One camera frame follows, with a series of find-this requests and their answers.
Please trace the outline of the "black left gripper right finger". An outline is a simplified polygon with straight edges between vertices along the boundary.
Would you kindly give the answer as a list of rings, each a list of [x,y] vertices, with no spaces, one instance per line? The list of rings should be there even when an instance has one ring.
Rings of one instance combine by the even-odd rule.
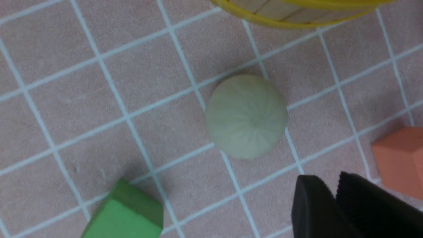
[[[336,201],[364,238],[421,238],[423,214],[360,175],[341,172]]]

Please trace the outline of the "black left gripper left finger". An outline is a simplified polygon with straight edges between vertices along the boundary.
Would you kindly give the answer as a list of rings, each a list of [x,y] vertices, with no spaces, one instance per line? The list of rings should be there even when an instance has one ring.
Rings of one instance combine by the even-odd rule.
[[[359,238],[328,186],[315,175],[296,180],[291,223],[295,238]]]

